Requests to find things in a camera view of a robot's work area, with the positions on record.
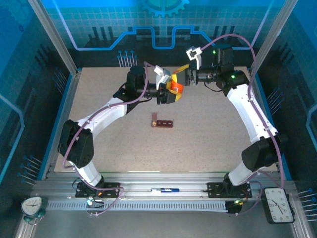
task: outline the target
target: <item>glass panel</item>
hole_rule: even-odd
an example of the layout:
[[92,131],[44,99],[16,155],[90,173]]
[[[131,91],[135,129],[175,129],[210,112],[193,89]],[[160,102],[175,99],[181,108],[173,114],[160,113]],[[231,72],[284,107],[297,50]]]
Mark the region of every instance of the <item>glass panel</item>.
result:
[[0,234],[13,237],[69,73],[26,0],[0,0],[0,22]]
[[[139,63],[151,57],[153,63],[177,66],[188,63],[185,51],[190,46],[202,47],[226,33],[240,34],[259,49],[284,0],[89,3],[44,0],[43,3],[78,67],[129,66],[134,57]],[[236,50],[248,49],[243,41],[234,38],[222,42]],[[251,63],[240,61],[243,65]]]
[[[297,2],[273,49],[259,70],[268,102],[277,98],[271,108],[273,120],[289,143],[285,153],[298,191],[310,187],[317,193],[317,18],[316,1]],[[310,200],[313,196],[302,198]],[[304,205],[315,204],[313,201]],[[317,231],[315,221],[311,223]]]

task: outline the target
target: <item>orange object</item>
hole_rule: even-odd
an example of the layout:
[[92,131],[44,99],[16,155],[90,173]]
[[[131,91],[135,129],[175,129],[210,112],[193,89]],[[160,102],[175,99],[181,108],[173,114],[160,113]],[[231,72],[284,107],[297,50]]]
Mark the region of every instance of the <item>orange object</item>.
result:
[[174,80],[172,80],[172,84],[171,84],[171,90],[177,92],[177,93],[183,93],[183,89],[184,89],[184,86],[179,84],[179,83],[176,83]]

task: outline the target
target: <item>black mounting plate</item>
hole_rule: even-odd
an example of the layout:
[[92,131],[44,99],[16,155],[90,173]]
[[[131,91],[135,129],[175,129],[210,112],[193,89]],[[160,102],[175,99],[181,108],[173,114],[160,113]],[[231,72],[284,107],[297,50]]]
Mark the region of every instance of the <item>black mounting plate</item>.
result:
[[[120,183],[118,182],[104,182],[102,185],[103,188],[112,188],[112,187],[120,187]],[[88,198],[89,196],[93,196],[94,198],[117,198],[119,196],[119,189],[109,190],[109,191],[99,191],[88,187],[83,182],[79,182],[77,184],[75,197],[79,198]]]
[[251,198],[252,192],[251,192],[251,189],[248,192],[248,188],[250,188],[250,185],[245,183],[239,186],[239,189],[237,189],[237,192],[227,194],[224,190],[222,182],[208,182],[207,183],[208,198],[245,198],[246,195],[243,191],[248,193],[248,198]]

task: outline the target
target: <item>clock face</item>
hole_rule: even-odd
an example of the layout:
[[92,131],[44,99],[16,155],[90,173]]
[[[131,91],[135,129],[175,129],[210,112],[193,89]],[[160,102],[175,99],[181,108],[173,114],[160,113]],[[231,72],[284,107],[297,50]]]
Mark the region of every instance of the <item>clock face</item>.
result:
[[41,197],[31,197],[22,202],[21,209],[26,215],[36,214],[42,205]]
[[294,217],[286,198],[285,191],[278,187],[264,190],[268,207],[275,223],[291,223]]

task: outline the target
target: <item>pink cable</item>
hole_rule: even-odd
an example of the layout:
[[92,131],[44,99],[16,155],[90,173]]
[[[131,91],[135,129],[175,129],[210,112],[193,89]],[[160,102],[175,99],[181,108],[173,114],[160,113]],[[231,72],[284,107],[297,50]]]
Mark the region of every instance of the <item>pink cable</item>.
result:
[[105,210],[103,210],[102,212],[99,212],[99,213],[96,213],[96,214],[90,214],[90,215],[92,215],[92,216],[101,215],[102,213],[105,213],[105,212],[108,211],[111,207],[113,207],[114,204],[115,204],[115,203],[119,200],[119,198],[122,196],[122,194],[123,194],[123,192],[124,192],[124,188],[123,188],[123,187],[100,188],[100,187],[92,186],[91,184],[89,184],[87,181],[85,181],[85,180],[83,179],[83,177],[79,174],[79,172],[77,171],[77,168],[76,168],[75,166],[73,166],[73,165],[72,165],[72,166],[65,166],[66,160],[67,160],[67,158],[68,158],[69,152],[70,152],[71,147],[73,146],[73,144],[74,144],[76,138],[79,136],[80,132],[84,129],[84,127],[85,127],[86,125],[88,125],[88,124],[90,123],[90,121],[91,121],[94,117],[96,117],[99,113],[103,112],[104,110],[106,110],[106,109],[108,109],[108,108],[116,107],[116,106],[122,106],[122,105],[129,105],[129,104],[135,103],[135,102],[137,102],[137,101],[139,101],[139,100],[142,99],[142,97],[144,96],[144,94],[145,94],[145,92],[146,92],[146,89],[147,89],[147,86],[148,86],[148,82],[149,82],[148,66],[154,68],[153,65],[147,63],[146,61],[144,61],[144,66],[145,66],[145,85],[144,85],[144,88],[143,88],[143,91],[142,91],[141,95],[140,95],[137,99],[135,99],[135,100],[133,100],[133,101],[130,101],[130,102],[114,103],[114,104],[111,104],[111,105],[109,105],[109,106],[105,106],[105,107],[99,109],[98,111],[96,111],[94,114],[92,114],[91,117],[89,117],[89,118],[85,121],[85,123],[84,123],[84,124],[78,129],[78,131],[75,133],[75,135],[74,135],[74,137],[72,138],[72,140],[70,141],[69,146],[68,146],[68,148],[67,148],[67,150],[66,150],[66,153],[65,153],[65,155],[64,155],[64,159],[63,159],[63,162],[62,162],[63,168],[65,168],[65,169],[73,168],[73,169],[75,170],[76,174],[78,175],[78,177],[79,177],[87,186],[91,187],[92,189],[99,190],[99,191],[109,191],[109,190],[116,190],[116,189],[120,189],[120,190],[121,190],[119,196],[114,200],[114,202],[113,202],[110,206],[108,206],[108,207],[107,207]]
[[[217,38],[215,38],[214,40],[212,40],[211,42],[209,42],[208,44],[206,44],[204,47],[201,48],[201,50],[203,51],[204,49],[206,49],[208,46],[210,46],[211,44],[213,44],[214,42],[224,38],[224,37],[228,37],[228,36],[232,36],[232,37],[238,37],[240,38],[241,40],[243,40],[250,48],[251,50],[251,53],[252,53],[252,57],[253,57],[253,61],[254,61],[254,68],[256,69],[257,68],[257,60],[256,60],[256,54],[253,50],[253,47],[251,46],[250,42],[244,38],[243,36],[240,36],[240,35],[237,35],[237,34],[225,34],[225,35],[222,35],[222,36],[219,36]],[[255,75],[256,75],[256,71],[253,73],[253,75],[251,75],[251,80],[250,80],[250,84],[249,84],[249,87],[248,87],[248,98],[251,99],[251,89],[252,89],[252,85],[254,83],[254,80],[255,80]],[[265,127],[267,133],[269,134],[269,136],[271,137],[272,139],[272,142],[274,144],[274,147],[276,149],[276,154],[277,154],[277,158],[278,158],[278,163],[279,163],[279,167],[280,167],[280,173],[281,173],[281,186],[280,188],[283,189],[284,188],[284,169],[283,169],[283,163],[282,163],[282,157],[281,157],[281,152],[278,148],[278,144],[272,134],[272,132],[269,130],[268,128],[268,125],[266,124],[264,118],[262,117],[259,109],[256,107],[255,103],[250,100],[251,102],[251,105],[253,107],[253,109],[255,110],[255,112],[257,113],[257,115],[259,116],[263,126]]]

